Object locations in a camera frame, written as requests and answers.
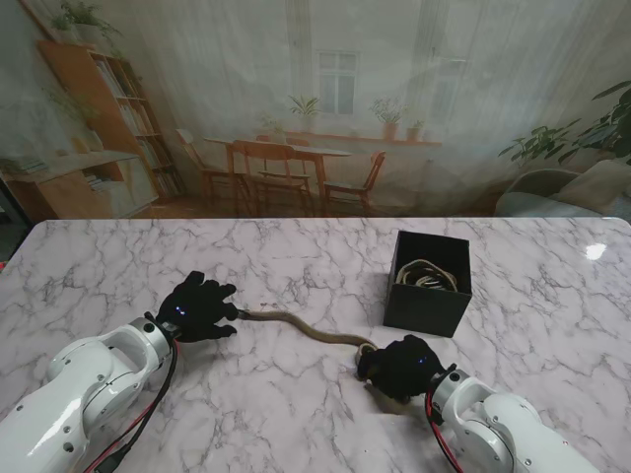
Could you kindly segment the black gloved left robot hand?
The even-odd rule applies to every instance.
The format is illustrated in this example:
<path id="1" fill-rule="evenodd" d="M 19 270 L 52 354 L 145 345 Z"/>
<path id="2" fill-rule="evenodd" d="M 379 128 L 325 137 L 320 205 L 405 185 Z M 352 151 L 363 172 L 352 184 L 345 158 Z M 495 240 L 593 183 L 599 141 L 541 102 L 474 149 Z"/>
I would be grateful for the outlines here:
<path id="1" fill-rule="evenodd" d="M 232 284 L 220 285 L 206 279 L 202 272 L 191 271 L 165 298 L 157 322 L 176 326 L 180 343 L 228 338 L 236 334 L 237 329 L 230 324 L 218 325 L 218 322 L 223 318 L 229 321 L 238 318 L 237 308 L 226 302 L 236 291 Z"/>

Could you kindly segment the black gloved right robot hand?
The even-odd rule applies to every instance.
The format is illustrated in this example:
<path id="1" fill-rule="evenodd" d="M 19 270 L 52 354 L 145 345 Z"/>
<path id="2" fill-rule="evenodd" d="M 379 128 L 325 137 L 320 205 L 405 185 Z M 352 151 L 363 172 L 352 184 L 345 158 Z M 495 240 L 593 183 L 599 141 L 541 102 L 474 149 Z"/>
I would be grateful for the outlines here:
<path id="1" fill-rule="evenodd" d="M 364 350 L 357 362 L 361 380 L 400 404 L 427 393 L 432 379 L 445 371 L 428 343 L 414 335 L 405 335 L 384 349 Z"/>

